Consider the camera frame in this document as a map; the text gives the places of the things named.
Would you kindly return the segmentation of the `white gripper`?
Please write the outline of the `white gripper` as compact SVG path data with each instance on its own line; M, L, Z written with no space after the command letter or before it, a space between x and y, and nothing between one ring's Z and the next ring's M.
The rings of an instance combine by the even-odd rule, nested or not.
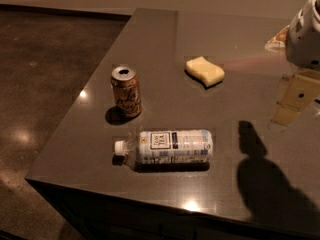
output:
M292 19L286 37L286 57L297 67L320 69L320 0L308 0ZM320 73L299 71L282 80L285 88L271 122L286 127L320 97Z

